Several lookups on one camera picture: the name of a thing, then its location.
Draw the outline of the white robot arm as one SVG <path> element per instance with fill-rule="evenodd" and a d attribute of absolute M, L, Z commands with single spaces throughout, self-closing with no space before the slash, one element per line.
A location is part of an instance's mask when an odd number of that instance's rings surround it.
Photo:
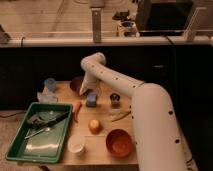
<path fill-rule="evenodd" d="M 103 53 L 81 60 L 85 71 L 80 93 L 99 81 L 131 98 L 136 153 L 140 171 L 199 171 L 176 119 L 170 95 L 160 85 L 145 83 L 105 66 Z"/>

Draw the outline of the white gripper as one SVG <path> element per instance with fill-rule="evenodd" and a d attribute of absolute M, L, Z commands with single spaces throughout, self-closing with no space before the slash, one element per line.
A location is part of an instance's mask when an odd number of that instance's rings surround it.
<path fill-rule="evenodd" d="M 87 80 L 86 78 L 83 79 L 82 84 L 80 86 L 79 94 L 83 95 L 88 90 L 95 90 L 99 85 L 99 81 L 95 80 L 93 82 Z"/>

